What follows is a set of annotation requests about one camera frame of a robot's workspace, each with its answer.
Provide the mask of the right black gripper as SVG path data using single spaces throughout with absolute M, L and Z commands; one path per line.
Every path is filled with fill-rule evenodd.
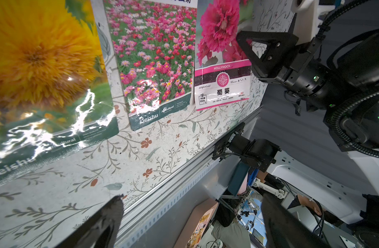
M 326 112 L 341 150 L 379 152 L 379 29 L 350 39 L 349 51 L 325 64 L 314 58 L 320 39 L 298 45 L 291 33 L 240 31 L 236 41 L 255 76 L 283 86 L 308 111 Z

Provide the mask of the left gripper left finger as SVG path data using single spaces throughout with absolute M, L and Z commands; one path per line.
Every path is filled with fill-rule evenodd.
M 124 215 L 123 198 L 123 195 L 113 197 L 57 247 L 113 248 Z

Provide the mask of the yellow sunflower seed packet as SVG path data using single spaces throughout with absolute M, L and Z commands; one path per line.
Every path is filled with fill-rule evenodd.
M 0 1 L 0 187 L 118 133 L 101 1 Z

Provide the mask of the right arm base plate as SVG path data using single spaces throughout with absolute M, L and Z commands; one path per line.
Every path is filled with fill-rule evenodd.
M 214 146 L 213 160 L 223 160 L 228 156 L 237 156 L 241 162 L 266 172 L 271 164 L 276 163 L 275 156 L 281 149 L 266 139 L 253 141 L 243 136 L 245 123 L 240 123 L 223 136 Z

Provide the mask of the pink carnation seed packet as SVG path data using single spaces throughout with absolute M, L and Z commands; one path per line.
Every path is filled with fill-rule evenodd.
M 199 1 L 194 101 L 197 111 L 248 100 L 251 63 L 236 37 L 252 29 L 253 1 Z

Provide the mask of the red pink field seed packet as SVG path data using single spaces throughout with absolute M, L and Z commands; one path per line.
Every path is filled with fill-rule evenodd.
M 105 1 L 133 130 L 190 104 L 197 1 Z

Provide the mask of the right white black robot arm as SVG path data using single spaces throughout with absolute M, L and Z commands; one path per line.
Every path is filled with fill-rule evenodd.
M 318 125 L 269 118 L 244 161 L 314 198 L 368 248 L 379 246 L 379 29 L 350 39 L 349 51 L 314 58 L 323 34 L 299 44 L 290 33 L 241 31 L 237 42 L 264 83 L 285 89 L 294 105 L 324 112 Z

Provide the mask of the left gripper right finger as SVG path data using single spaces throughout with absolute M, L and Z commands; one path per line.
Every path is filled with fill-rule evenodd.
M 263 214 L 268 248 L 328 248 L 270 194 L 263 196 Z

